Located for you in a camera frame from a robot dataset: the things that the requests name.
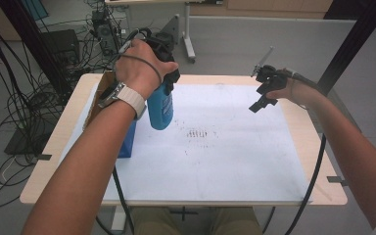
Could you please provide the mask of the black floor plate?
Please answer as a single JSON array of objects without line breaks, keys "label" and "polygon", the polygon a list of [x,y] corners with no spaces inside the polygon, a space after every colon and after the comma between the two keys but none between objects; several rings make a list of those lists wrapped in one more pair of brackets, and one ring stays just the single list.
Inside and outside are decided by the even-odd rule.
[{"label": "black floor plate", "polygon": [[42,128],[20,129],[18,128],[11,137],[4,152],[8,155],[42,153],[49,139],[49,133]]}]

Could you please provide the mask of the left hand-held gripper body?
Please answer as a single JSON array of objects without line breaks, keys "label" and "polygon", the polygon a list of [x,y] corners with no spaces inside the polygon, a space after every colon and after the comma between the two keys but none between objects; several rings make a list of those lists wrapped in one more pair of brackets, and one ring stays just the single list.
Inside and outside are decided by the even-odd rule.
[{"label": "left hand-held gripper body", "polygon": [[149,28],[145,28],[145,42],[152,48],[154,54],[162,62],[173,62],[173,36],[168,32],[153,32]]}]

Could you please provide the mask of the wristwatch with beige band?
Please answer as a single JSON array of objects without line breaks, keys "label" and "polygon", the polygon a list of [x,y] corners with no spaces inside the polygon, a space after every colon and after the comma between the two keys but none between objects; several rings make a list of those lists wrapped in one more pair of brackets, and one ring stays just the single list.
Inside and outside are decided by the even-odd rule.
[{"label": "wristwatch with beige band", "polygon": [[101,109],[109,107],[117,101],[122,101],[135,111],[135,119],[139,120],[147,108],[145,99],[123,82],[113,82],[100,96],[98,106]]}]

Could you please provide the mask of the white paper sheet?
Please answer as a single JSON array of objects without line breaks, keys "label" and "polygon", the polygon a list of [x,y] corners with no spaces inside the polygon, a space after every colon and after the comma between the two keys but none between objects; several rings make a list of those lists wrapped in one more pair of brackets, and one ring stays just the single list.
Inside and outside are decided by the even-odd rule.
[{"label": "white paper sheet", "polygon": [[104,203],[296,205],[308,181],[280,105],[253,113],[250,85],[176,85],[173,119],[136,123],[132,155],[117,160]]}]

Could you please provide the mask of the person's right hand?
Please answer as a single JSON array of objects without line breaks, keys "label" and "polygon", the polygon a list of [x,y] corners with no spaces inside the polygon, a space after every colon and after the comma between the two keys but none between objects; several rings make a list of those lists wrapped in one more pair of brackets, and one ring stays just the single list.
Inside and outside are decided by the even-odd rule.
[{"label": "person's right hand", "polygon": [[324,96],[313,87],[313,82],[299,75],[293,70],[283,69],[282,74],[287,75],[286,86],[282,89],[268,92],[265,97],[269,99],[288,99],[301,108],[310,109],[324,98]]}]

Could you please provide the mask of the blue bottle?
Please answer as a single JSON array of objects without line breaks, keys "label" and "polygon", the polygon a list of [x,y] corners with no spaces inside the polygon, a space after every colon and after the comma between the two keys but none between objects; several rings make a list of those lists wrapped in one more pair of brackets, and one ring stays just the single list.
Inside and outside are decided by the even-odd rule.
[{"label": "blue bottle", "polygon": [[147,104],[151,126],[156,130],[166,129],[173,118],[172,94],[169,84],[163,82],[148,98]]}]

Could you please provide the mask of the computer tower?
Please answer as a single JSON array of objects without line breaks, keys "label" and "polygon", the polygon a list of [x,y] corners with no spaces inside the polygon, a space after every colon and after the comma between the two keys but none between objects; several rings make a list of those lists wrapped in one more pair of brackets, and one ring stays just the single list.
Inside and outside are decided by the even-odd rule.
[{"label": "computer tower", "polygon": [[103,55],[116,54],[118,52],[117,33],[107,11],[93,11],[91,21]]}]

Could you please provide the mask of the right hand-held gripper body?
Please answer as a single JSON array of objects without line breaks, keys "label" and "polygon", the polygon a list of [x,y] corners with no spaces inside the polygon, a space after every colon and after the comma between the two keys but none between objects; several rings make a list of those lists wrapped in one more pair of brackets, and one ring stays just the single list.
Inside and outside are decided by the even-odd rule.
[{"label": "right hand-held gripper body", "polygon": [[266,65],[265,62],[273,52],[274,47],[270,46],[268,52],[255,65],[251,76],[260,82],[257,93],[264,95],[268,92],[284,89],[287,85],[287,77],[275,67]]}]

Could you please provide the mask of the white desk leg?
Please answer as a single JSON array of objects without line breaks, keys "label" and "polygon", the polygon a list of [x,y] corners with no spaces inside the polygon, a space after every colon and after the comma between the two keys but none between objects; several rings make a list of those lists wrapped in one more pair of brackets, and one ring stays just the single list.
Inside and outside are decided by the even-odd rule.
[{"label": "white desk leg", "polygon": [[187,58],[191,63],[196,62],[196,54],[190,37],[190,3],[184,3],[184,31],[182,33]]}]

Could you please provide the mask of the blue cardboard box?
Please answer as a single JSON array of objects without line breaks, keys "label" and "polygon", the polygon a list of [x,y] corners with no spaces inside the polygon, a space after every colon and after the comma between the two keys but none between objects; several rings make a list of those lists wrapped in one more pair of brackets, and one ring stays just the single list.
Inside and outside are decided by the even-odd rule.
[{"label": "blue cardboard box", "polygon": [[[118,82],[113,71],[106,71],[103,73],[101,80],[96,86],[94,94],[90,96],[91,104],[83,128],[86,128],[91,123],[91,121],[102,111],[102,108],[99,106],[99,102],[103,98],[106,98],[117,85]],[[124,141],[121,144],[121,148],[117,154],[117,157],[119,159],[131,157],[135,129],[136,121],[134,120],[128,128]]]}]

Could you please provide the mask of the black metal post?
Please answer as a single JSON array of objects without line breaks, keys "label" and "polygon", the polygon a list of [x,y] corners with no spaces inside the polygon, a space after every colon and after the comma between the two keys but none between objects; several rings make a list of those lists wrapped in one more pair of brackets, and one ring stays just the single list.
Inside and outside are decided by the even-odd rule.
[{"label": "black metal post", "polygon": [[317,82],[320,92],[327,96],[376,28],[376,0],[371,0],[360,14],[339,50]]},{"label": "black metal post", "polygon": [[62,72],[62,66],[44,42],[35,20],[25,8],[22,0],[0,0],[0,8],[44,71],[59,97],[68,100],[72,89]]}]

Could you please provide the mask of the person's left hand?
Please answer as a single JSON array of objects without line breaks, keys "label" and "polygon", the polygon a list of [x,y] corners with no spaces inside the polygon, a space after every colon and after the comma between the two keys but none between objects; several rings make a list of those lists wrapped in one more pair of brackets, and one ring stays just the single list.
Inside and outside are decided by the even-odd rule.
[{"label": "person's left hand", "polygon": [[178,63],[160,61],[152,48],[140,39],[133,39],[116,61],[117,79],[145,100],[162,84],[166,74],[177,69]]}]

